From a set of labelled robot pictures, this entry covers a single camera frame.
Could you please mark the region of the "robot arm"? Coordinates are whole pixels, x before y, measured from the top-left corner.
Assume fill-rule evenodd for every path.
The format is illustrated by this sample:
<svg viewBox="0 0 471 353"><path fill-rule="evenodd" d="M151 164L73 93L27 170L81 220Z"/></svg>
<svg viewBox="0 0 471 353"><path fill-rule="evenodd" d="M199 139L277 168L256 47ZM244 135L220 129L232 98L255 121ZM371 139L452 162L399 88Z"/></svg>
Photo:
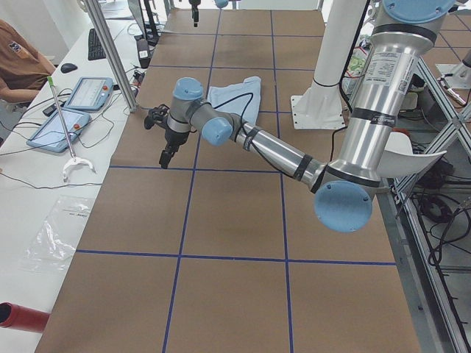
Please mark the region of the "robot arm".
<svg viewBox="0 0 471 353"><path fill-rule="evenodd" d="M232 141L306 184L315 195L316 217L327 228L362 228L382 179L417 174L439 159L439 153L413 153L396 124L419 59L433 48L453 2L380 2L372 50L344 117L342 80L368 6L367 1L334 2L311 86L291 99L296 128L345 133L337 157L318 161L257 126L257 90L230 85L219 96L217 88L204 90L198 80L183 77L175 84L171 104L152 108L144 120L146 129L158 126L165 132L160 166L168 167L192 132L213 146Z"/></svg>
<svg viewBox="0 0 471 353"><path fill-rule="evenodd" d="M191 5L191 18L192 18L194 27L198 27L198 24L199 24L199 6L201 2L202 2L201 0L189 0L188 1L188 3ZM214 4L219 9L224 9L229 4L233 6L233 9L237 9L236 1L214 0Z"/></svg>

